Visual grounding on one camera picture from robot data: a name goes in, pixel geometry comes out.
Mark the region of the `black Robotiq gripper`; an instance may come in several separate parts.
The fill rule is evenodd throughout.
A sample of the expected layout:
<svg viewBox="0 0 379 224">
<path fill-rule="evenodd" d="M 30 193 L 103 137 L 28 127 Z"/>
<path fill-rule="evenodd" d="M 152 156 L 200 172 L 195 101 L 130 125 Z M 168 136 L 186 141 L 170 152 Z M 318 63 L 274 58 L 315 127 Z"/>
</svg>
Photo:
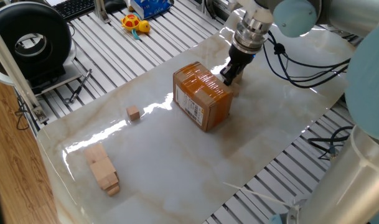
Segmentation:
<svg viewBox="0 0 379 224">
<path fill-rule="evenodd" d="M 240 81 L 245 66 L 251 63 L 255 57 L 255 54 L 244 53 L 233 44 L 228 54 L 230 61 L 220 71 L 223 77 L 223 83 L 226 86 L 230 86 L 232 82 Z"/>
</svg>

